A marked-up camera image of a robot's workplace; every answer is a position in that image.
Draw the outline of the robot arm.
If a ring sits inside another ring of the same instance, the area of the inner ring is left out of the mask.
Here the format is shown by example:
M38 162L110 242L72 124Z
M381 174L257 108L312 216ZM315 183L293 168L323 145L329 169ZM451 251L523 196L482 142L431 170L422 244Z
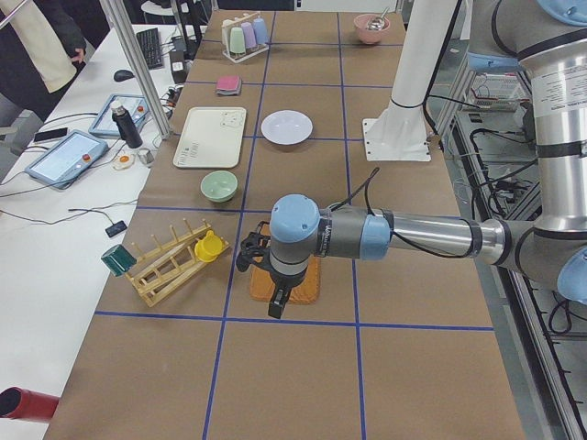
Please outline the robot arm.
M340 202L322 209L302 194L274 205L270 232L242 241L239 270L255 266L274 284L280 317L311 257L375 260L389 248L447 259L478 258L515 270L568 300L586 300L586 4L477 1L469 65L525 70L531 80L542 212L532 222L400 214Z

